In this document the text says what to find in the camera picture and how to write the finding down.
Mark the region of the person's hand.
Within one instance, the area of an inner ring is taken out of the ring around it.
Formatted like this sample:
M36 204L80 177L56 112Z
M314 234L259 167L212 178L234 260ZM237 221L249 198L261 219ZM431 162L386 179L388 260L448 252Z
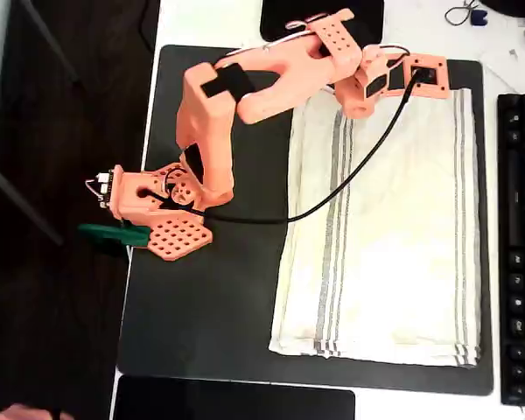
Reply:
M1 414L5 419L9 420L53 420L50 411L22 404L12 404L9 408L3 410Z

